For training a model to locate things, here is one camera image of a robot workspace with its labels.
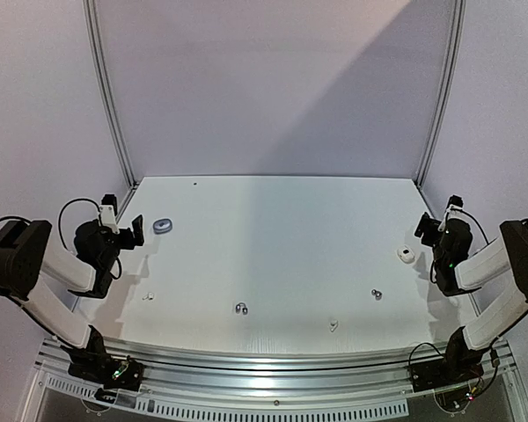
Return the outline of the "dark round earbud pair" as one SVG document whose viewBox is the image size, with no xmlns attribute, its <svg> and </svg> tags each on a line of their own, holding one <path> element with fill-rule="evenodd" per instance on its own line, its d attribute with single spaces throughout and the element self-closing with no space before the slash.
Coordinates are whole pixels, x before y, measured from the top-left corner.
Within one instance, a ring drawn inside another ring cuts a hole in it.
<svg viewBox="0 0 528 422">
<path fill-rule="evenodd" d="M 382 297 L 383 297 L 382 292 L 381 292 L 381 291 L 378 291 L 378 290 L 376 290 L 376 289 L 372 289 L 372 290 L 371 290 L 371 294 L 374 296 L 374 298 L 375 298 L 377 301 L 381 300 Z"/>
</svg>

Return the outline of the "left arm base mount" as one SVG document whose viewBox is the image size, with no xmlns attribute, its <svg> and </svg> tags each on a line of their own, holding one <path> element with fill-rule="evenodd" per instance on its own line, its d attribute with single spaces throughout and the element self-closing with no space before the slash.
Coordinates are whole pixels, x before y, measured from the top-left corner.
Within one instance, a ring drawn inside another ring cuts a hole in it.
<svg viewBox="0 0 528 422">
<path fill-rule="evenodd" d="M 70 357 L 68 373 L 71 376 L 101 384 L 103 389 L 138 391 L 141 387 L 145 366 L 130 356 L 114 357 L 64 346 L 62 349 Z"/>
</svg>

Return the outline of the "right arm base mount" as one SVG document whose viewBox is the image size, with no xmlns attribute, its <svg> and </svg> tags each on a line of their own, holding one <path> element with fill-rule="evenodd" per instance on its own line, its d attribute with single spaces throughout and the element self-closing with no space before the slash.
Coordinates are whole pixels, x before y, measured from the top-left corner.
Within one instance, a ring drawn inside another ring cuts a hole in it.
<svg viewBox="0 0 528 422">
<path fill-rule="evenodd" d="M 441 389 L 462 382 L 475 380 L 483 375 L 482 355 L 448 361 L 445 358 L 424 360 L 408 367 L 414 392 Z"/>
</svg>

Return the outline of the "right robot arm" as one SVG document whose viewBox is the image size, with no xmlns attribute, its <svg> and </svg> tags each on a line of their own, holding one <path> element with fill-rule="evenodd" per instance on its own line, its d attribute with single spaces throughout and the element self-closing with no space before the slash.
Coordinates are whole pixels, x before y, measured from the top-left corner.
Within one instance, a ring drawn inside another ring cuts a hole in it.
<svg viewBox="0 0 528 422">
<path fill-rule="evenodd" d="M 429 280 L 447 296 L 471 294 L 507 273 L 503 291 L 473 321 L 459 328 L 448 345 L 457 350 L 442 358 L 437 375 L 455 383 L 472 366 L 469 352 L 487 350 L 528 313 L 528 219 L 499 226 L 500 235 L 470 254 L 470 224 L 446 215 L 442 221 L 423 214 L 414 231 L 432 250 Z"/>
</svg>

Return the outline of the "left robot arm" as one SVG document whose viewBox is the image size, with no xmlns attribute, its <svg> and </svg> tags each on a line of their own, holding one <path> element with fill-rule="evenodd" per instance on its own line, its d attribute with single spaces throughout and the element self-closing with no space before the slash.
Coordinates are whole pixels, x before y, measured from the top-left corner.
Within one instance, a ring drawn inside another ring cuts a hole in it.
<svg viewBox="0 0 528 422">
<path fill-rule="evenodd" d="M 127 229 L 102 225 L 98 219 L 77 228 L 72 254 L 51 237 L 47 220 L 0 218 L 0 296 L 24 312 L 65 346 L 85 349 L 96 336 L 93 326 L 73 313 L 46 281 L 61 282 L 72 294 L 104 299 L 123 276 L 120 254 L 144 245 L 143 216 Z"/>
</svg>

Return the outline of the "blue-grey earbud charging case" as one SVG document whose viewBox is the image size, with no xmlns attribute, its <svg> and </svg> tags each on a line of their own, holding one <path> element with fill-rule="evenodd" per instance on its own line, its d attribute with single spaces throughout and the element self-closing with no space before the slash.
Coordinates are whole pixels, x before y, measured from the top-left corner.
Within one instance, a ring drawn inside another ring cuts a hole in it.
<svg viewBox="0 0 528 422">
<path fill-rule="evenodd" d="M 158 219 L 152 224 L 153 232 L 156 235 L 162 235 L 172 230 L 172 220 L 169 218 Z"/>
</svg>

